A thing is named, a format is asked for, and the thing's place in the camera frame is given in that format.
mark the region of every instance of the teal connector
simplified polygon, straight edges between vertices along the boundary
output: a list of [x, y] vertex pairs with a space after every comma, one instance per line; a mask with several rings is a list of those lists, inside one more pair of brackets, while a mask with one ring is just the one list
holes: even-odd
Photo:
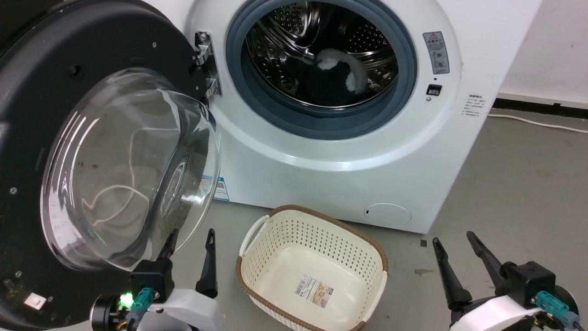
[[565, 313], [570, 311], [570, 307], [545, 291], [537, 293], [535, 304], [559, 320], [563, 320]]
[[153, 289], [146, 287], [142, 289], [139, 294], [137, 294], [137, 298], [133, 305], [131, 305], [131, 310], [126, 315], [125, 322], [120, 324], [120, 327], [117, 328], [118, 330], [126, 329], [128, 331], [135, 331], [139, 327], [139, 323], [143, 319], [143, 315], [147, 312], [149, 306], [155, 300], [155, 292]]
[[150, 287], [146, 287], [142, 289], [139, 294], [137, 294], [137, 299], [133, 302], [131, 306], [131, 310], [139, 310], [146, 312], [147, 308], [153, 303], [155, 300], [155, 294], [153, 293], [153, 289]]

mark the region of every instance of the basket handle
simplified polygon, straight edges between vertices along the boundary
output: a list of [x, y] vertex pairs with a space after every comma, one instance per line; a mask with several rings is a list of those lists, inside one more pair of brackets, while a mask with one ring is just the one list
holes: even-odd
[[261, 232], [260, 228], [265, 225], [265, 221], [269, 220], [269, 215], [265, 215], [263, 217], [261, 217], [259, 220], [257, 220], [249, 229], [249, 231], [247, 231], [247, 234], [245, 235], [245, 238], [243, 239], [243, 243], [241, 243], [241, 248], [239, 249], [239, 256], [243, 257], [243, 254], [245, 253], [245, 251], [249, 248], [249, 245], [251, 244], [251, 240], [254, 234], [259, 234]]

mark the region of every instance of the basket label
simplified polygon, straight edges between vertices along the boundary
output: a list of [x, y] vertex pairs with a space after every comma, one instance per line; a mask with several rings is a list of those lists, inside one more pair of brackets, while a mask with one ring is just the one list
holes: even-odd
[[333, 288], [316, 278], [310, 277], [308, 274], [304, 274], [294, 294], [321, 308], [325, 308], [333, 294]]

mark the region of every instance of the control label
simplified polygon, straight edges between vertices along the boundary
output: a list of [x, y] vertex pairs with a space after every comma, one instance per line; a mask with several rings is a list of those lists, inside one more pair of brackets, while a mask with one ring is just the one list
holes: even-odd
[[429, 49], [433, 75], [448, 74], [449, 58], [447, 57], [447, 48], [445, 48], [445, 40], [441, 31], [424, 33], [423, 38]]

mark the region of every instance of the stainless steel drum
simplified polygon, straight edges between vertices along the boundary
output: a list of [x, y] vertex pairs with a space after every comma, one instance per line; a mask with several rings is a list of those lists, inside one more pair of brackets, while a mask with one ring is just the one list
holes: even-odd
[[395, 81], [398, 65], [383, 34], [364, 17], [339, 6], [298, 2], [267, 13], [246, 38], [249, 56], [265, 81], [281, 94], [303, 104], [316, 104], [298, 91], [299, 82], [285, 70], [289, 57], [314, 61], [325, 48], [336, 48], [359, 59], [368, 76], [368, 88], [351, 107], [384, 92]]

